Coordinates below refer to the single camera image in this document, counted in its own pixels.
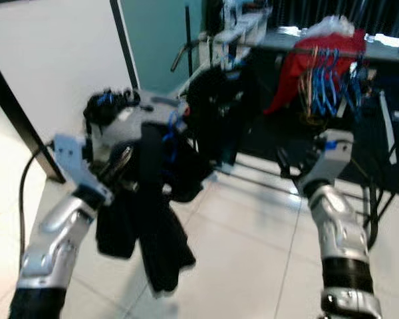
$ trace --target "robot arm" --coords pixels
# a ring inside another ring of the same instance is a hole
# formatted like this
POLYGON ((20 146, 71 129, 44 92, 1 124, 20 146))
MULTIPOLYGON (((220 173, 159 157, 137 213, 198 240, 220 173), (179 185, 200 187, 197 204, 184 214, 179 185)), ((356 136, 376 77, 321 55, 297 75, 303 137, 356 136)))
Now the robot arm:
MULTIPOLYGON (((80 244, 102 205, 113 194, 88 169, 92 151, 85 139, 57 136, 55 158, 78 188, 62 199, 42 220, 24 257, 10 318, 59 318, 80 244)), ((127 148, 103 174, 113 180, 129 162, 127 148)))
MULTIPOLYGON (((322 318, 380 319, 366 233, 347 200, 333 187, 334 179, 350 161, 352 142, 349 133, 327 130, 317 140, 313 162, 293 179, 300 194, 308 198, 319 231, 322 318)), ((84 140, 55 139, 56 159, 79 187, 39 225, 23 257, 10 318, 59 318, 81 241, 100 206, 112 202, 112 192, 88 170, 87 146, 84 140)), ((129 149, 123 152, 101 180, 114 180, 131 154, 129 149)), ((282 175, 291 176, 289 166, 280 165, 282 175)))
POLYGON ((374 295, 367 236, 356 213, 334 179, 350 161, 351 133, 327 130, 317 139, 315 164, 295 184, 309 200, 319 232, 324 290, 322 318, 378 318, 380 303, 374 295))

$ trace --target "white shelf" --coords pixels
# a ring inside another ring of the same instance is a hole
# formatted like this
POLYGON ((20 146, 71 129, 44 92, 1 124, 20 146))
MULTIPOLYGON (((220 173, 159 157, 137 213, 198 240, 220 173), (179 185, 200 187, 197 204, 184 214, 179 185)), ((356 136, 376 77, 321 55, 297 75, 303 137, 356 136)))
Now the white shelf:
MULTIPOLYGON (((266 35, 267 28, 266 11, 262 13, 247 13, 238 18, 237 25, 232 29, 226 29, 214 36, 213 43, 213 59, 218 61, 226 69, 231 67, 229 63, 229 45, 234 43, 256 43, 259 44, 266 35)), ((235 63, 240 62, 245 58, 250 51, 250 48, 237 47, 235 63)), ((209 44, 201 43, 199 45, 199 63, 201 65, 208 65, 210 62, 209 44)))

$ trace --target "black garment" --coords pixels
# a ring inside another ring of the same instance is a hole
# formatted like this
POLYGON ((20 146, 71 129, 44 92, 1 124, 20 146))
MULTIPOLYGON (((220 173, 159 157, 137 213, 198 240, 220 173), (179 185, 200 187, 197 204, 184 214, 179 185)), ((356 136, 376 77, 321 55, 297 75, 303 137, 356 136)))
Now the black garment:
MULTIPOLYGON (((132 144, 134 154, 124 175, 127 181, 137 181, 138 189, 117 192, 113 204, 100 210, 96 228, 98 250, 113 257, 129 258, 139 238, 145 271, 156 292, 175 289, 180 270, 196 261, 169 202, 178 197, 194 198, 200 182, 211 173, 208 163, 178 134, 178 155, 174 163, 169 163, 172 150, 162 142, 165 133, 162 126, 142 125, 142 139, 132 144), (171 181, 164 171, 170 173, 171 181), (172 186, 170 195, 162 193, 165 180, 172 186)), ((127 146, 116 146, 110 161, 127 146)))
POLYGON ((223 0, 207 0, 205 8, 205 30, 208 35, 216 35, 223 30, 221 10, 223 0))
POLYGON ((247 65, 230 72, 213 67, 190 84, 185 122, 198 139, 201 155, 217 163, 235 162, 245 125, 259 113, 256 82, 247 65))

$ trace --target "clothes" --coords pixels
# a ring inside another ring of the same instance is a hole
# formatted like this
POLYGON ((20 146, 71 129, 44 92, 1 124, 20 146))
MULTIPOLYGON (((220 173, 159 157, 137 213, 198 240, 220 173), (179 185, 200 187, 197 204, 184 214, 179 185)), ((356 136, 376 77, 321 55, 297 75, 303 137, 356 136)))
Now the clothes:
POLYGON ((201 73, 190 84, 188 128, 199 152, 217 163, 233 164, 244 127, 258 114, 256 77, 249 66, 225 72, 219 66, 201 73))
MULTIPOLYGON (((353 37, 344 37, 333 33, 326 37, 312 37, 301 40, 296 43, 295 48, 339 49, 340 51, 358 53, 359 55, 365 52, 364 36, 363 30, 356 30, 353 37)), ((310 54, 290 53, 288 55, 281 70, 278 91, 270 107, 263 111, 264 115, 270 115, 278 111, 297 96, 299 77, 308 68, 311 59, 310 54)), ((354 61, 355 58, 339 58, 334 69, 341 76, 354 61)))
POLYGON ((96 228, 98 250, 105 255, 127 259, 139 239, 145 271, 155 292, 173 291, 180 270, 196 262, 187 245, 188 237, 169 202, 179 197, 193 199, 201 190, 201 181, 212 172, 207 161, 179 134, 176 134, 176 160, 169 163, 168 153, 172 150, 163 143, 164 134, 164 126, 143 124, 139 142, 115 147, 111 163, 128 145, 134 147, 124 180, 136 181, 138 188, 134 191, 120 188, 112 205, 99 211, 96 228), (164 171, 173 178, 170 180, 164 171), (172 192, 164 195, 163 185, 167 181, 172 192))
POLYGON ((222 0, 207 0, 205 8, 205 29, 208 35, 214 36, 223 30, 221 20, 222 0))

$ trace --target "red garment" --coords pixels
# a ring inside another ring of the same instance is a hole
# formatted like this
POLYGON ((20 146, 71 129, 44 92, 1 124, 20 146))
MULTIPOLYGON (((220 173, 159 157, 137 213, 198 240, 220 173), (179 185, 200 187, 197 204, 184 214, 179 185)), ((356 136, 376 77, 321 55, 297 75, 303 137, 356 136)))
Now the red garment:
MULTIPOLYGON (((311 37, 301 40, 295 44, 295 48, 313 49, 338 49, 344 52, 364 53, 365 52, 365 32, 356 30, 353 37, 345 37, 338 33, 333 33, 325 37, 311 37)), ((273 98, 270 107, 263 111, 264 115, 274 113, 282 108, 286 103, 290 103, 298 94, 299 76, 311 66, 311 54, 290 53, 285 59, 279 77, 278 91, 273 98)), ((346 72, 355 58, 339 58, 335 70, 341 76, 346 72)))

